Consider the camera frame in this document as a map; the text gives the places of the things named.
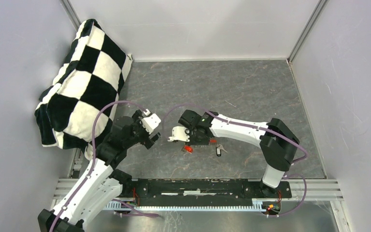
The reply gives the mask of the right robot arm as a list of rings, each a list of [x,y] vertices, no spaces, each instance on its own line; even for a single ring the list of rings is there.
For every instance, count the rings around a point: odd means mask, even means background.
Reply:
[[[261,179],[260,192],[272,197],[294,162],[300,141],[287,125],[277,118],[270,122],[249,122],[208,111],[199,115],[185,110],[178,120],[179,126],[171,130],[170,142],[182,141],[186,145],[208,145],[214,138],[229,138],[259,147],[267,163]]]

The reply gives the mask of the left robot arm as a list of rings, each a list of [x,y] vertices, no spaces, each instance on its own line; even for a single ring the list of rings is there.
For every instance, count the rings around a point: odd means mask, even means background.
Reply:
[[[117,167],[132,146],[141,144],[150,149],[154,145],[160,135],[153,132],[160,123],[156,114],[141,110],[131,117],[119,118],[96,147],[95,157],[68,194],[53,209],[40,212],[40,230],[83,232],[114,198],[129,196],[132,192],[131,175]]]

